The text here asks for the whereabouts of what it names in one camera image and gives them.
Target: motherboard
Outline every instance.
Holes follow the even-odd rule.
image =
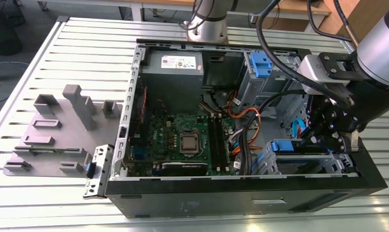
[[[135,176],[232,175],[227,138],[232,119],[220,115],[152,115],[145,146],[132,147]]]

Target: blue plastic clip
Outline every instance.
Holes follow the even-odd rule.
[[[271,142],[272,151],[294,151],[291,141],[288,140],[275,140]]]
[[[251,52],[251,65],[255,70],[256,78],[267,78],[271,72],[271,61],[266,53]]]

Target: wastebasket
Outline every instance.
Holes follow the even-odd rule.
[[[18,26],[25,22],[17,1],[0,0],[0,17],[6,20],[12,26]]]
[[[12,26],[0,17],[0,55],[9,56],[21,50],[21,43]]]

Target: ram slot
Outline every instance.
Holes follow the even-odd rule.
[[[210,146],[210,154],[211,154],[211,168],[214,170],[219,170],[220,162],[219,162],[216,135],[215,135],[215,118],[212,116],[210,116],[207,120],[207,129],[208,129],[208,146]]]
[[[218,146],[218,155],[219,155],[219,167],[220,171],[226,171],[227,167],[227,158],[226,158],[226,149],[224,149],[224,131],[222,129],[222,118],[216,118],[215,122],[215,138]]]

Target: power supply label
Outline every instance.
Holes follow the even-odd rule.
[[[161,69],[196,69],[195,57],[163,56]]]

